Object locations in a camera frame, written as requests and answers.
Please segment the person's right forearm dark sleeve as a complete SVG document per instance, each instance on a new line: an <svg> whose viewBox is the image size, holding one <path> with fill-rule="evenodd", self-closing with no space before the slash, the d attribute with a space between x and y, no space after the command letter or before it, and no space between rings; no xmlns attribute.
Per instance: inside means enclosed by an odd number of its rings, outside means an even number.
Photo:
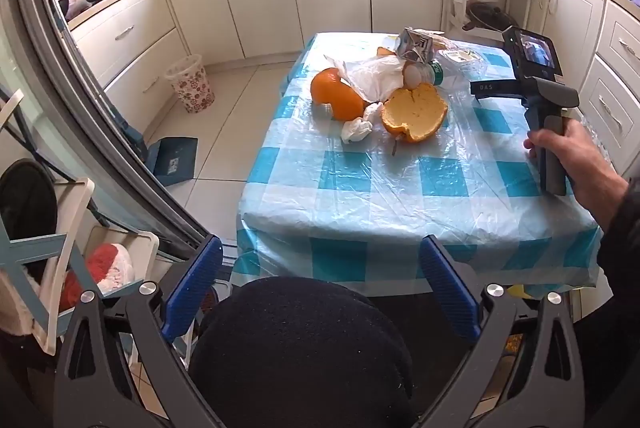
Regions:
<svg viewBox="0 0 640 428"><path fill-rule="evenodd" d="M639 425L639 181L631 181L597 263L612 297L574 324L587 427Z"/></svg>

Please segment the person's right hand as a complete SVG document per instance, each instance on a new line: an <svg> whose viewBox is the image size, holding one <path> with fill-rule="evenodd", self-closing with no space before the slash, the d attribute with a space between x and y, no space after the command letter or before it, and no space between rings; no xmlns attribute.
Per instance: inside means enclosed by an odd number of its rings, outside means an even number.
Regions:
<svg viewBox="0 0 640 428"><path fill-rule="evenodd" d="M530 157L536 156L535 148L555 154L570 178L576 201L604 232L608 231L629 183L605 161L582 124L565 118L563 135L548 129L529 131L524 148Z"/></svg>

